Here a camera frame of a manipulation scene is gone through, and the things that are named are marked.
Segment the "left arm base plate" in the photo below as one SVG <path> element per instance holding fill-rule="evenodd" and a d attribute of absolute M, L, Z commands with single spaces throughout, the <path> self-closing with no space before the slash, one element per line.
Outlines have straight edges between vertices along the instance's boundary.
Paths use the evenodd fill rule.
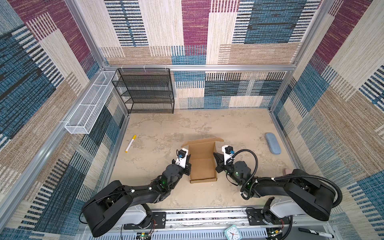
<path fill-rule="evenodd" d="M 164 229 L 166 226 L 167 213 L 153 212 L 150 217 L 146 217 L 139 225 L 127 224 L 123 226 L 124 230 L 151 230 L 153 226 L 156 229 Z"/>

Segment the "brown cardboard box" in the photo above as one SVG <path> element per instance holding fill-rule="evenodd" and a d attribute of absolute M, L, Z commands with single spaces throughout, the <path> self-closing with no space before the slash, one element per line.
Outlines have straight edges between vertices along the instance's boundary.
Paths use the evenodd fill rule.
<path fill-rule="evenodd" d="M 191 155 L 190 183 L 208 183 L 217 181 L 216 160 L 214 153 L 217 152 L 216 142 L 224 142 L 222 138 L 209 138 L 188 141 L 181 148 L 189 150 Z"/>

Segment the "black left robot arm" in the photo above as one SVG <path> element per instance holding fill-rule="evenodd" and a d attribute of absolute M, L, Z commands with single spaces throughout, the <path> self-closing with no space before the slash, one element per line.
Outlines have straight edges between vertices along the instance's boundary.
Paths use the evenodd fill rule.
<path fill-rule="evenodd" d="M 81 214 L 93 237 L 100 237 L 111 230 L 129 207 L 155 204 L 166 199 L 180 179 L 191 174 L 190 157 L 186 157 L 184 167 L 173 160 L 149 185 L 127 186 L 113 181 L 91 197 L 83 205 Z"/>

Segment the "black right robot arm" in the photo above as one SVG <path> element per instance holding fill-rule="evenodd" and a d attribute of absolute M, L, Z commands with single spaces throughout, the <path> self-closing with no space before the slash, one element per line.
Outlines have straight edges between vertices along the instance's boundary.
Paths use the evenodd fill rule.
<path fill-rule="evenodd" d="M 256 177 L 244 161 L 235 161 L 236 153 L 213 154 L 218 173 L 225 172 L 240 187 L 244 200 L 268 196 L 260 216 L 266 224 L 294 215 L 308 215 L 328 221 L 331 210 L 343 200 L 341 189 L 332 181 L 309 175 L 300 169 L 280 177 Z"/>

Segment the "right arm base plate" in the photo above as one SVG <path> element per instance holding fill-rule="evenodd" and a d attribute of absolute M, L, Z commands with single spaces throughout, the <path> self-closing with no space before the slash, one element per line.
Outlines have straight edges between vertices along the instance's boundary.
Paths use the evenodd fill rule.
<path fill-rule="evenodd" d="M 246 208 L 247 219 L 250 226 L 262 225 L 284 225 L 290 224 L 290 217 L 278 218 L 270 211 L 263 212 L 263 209 Z"/>

